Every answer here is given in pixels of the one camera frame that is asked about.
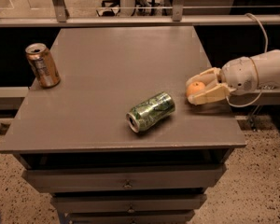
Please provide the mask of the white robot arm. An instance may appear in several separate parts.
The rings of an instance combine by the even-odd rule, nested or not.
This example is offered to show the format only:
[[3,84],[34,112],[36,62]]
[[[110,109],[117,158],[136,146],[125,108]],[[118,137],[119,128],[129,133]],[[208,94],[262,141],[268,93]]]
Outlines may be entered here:
[[204,105],[265,87],[280,87],[280,49],[234,59],[189,78],[186,97],[193,105]]

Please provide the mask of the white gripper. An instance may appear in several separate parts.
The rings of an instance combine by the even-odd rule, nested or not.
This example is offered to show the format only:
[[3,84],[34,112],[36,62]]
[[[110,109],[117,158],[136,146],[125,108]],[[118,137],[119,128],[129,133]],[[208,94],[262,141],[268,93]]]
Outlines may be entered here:
[[[220,83],[221,74],[225,83]],[[205,88],[187,99],[193,105],[204,105],[224,100],[231,94],[250,93],[258,87],[259,79],[252,59],[242,57],[227,62],[221,69],[213,67],[189,78],[186,87],[195,82],[202,82]]]

